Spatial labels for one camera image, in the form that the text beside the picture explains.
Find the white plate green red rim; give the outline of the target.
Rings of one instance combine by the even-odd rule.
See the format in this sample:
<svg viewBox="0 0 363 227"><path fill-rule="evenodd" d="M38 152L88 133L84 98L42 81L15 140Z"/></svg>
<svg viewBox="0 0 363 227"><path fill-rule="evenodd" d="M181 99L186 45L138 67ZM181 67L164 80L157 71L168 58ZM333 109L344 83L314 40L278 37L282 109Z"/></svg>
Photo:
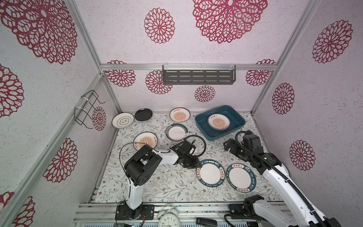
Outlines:
<svg viewBox="0 0 363 227"><path fill-rule="evenodd" d="M172 124L167 127L165 135L169 140L179 142L189 135L189 130L183 124Z"/></svg>

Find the large orange sunburst plate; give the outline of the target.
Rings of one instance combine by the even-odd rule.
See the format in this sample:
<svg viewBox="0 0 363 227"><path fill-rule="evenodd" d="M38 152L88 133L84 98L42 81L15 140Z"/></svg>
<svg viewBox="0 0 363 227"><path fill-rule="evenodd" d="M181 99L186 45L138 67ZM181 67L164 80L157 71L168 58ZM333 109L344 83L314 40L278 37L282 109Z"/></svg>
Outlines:
<svg viewBox="0 0 363 227"><path fill-rule="evenodd" d="M230 120L223 114L212 114L208 118L208 125L218 131L226 130L230 127Z"/></svg>

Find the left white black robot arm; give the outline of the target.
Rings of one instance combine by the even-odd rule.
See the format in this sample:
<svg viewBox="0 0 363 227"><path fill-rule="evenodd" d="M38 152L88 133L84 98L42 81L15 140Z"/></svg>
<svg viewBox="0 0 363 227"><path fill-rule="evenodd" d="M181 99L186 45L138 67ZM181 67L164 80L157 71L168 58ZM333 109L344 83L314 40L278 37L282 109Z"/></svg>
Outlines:
<svg viewBox="0 0 363 227"><path fill-rule="evenodd" d="M194 142L182 142L163 151L158 151L149 145L142 146L124 165L125 175L129 180L129 192L126 204L131 211L142 205L143 185L151 178L159 166L181 165L186 169L196 169L201 166L196 154Z"/></svg>

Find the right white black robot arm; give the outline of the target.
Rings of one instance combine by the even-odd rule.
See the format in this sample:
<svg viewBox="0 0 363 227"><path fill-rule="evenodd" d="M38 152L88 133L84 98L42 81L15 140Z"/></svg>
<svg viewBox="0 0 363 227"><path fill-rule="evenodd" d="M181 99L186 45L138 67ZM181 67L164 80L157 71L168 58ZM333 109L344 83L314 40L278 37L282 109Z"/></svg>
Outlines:
<svg viewBox="0 0 363 227"><path fill-rule="evenodd" d="M224 217L266 221L275 227L339 227L328 218L296 186L283 163L272 153L265 153L260 137L251 131L239 131L234 139L223 143L228 151L250 163L276 189L292 216L274 208L261 195L253 195L242 203L230 204Z"/></svg>

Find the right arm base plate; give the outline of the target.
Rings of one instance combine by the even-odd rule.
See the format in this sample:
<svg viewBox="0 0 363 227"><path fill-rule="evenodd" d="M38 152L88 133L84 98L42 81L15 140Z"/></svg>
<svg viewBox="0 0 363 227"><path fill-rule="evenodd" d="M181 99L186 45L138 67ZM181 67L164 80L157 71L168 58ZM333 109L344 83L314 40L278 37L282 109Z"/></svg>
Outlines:
<svg viewBox="0 0 363 227"><path fill-rule="evenodd" d="M251 210L249 205L245 203L232 203L228 205L231 214L238 216L250 216Z"/></svg>

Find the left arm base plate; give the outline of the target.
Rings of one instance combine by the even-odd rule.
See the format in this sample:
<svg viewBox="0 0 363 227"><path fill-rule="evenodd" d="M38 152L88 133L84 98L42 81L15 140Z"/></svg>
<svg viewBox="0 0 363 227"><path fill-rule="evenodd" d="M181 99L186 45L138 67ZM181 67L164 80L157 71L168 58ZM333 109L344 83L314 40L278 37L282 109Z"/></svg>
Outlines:
<svg viewBox="0 0 363 227"><path fill-rule="evenodd" d="M117 205L115 220L153 220L155 205L141 204L135 210L131 209L125 201Z"/></svg>

